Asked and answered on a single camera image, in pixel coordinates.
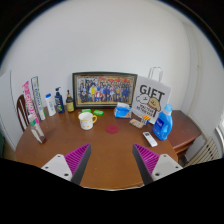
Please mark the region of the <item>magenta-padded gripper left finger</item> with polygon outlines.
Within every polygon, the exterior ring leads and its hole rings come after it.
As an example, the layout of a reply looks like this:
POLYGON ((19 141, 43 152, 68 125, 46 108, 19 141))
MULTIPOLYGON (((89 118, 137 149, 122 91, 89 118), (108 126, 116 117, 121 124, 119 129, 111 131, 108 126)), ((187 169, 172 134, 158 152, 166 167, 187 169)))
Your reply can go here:
POLYGON ((85 144, 66 155, 55 155, 42 169, 79 185, 90 155, 91 145, 85 144))

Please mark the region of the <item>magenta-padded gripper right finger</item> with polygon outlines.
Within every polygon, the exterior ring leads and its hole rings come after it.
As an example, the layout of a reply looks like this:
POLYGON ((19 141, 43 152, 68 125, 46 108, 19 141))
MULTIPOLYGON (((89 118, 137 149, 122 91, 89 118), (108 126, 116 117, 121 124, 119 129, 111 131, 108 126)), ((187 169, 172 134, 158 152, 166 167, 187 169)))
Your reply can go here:
POLYGON ((145 185, 182 169, 168 154, 158 155, 138 144, 133 145, 132 153, 145 185))

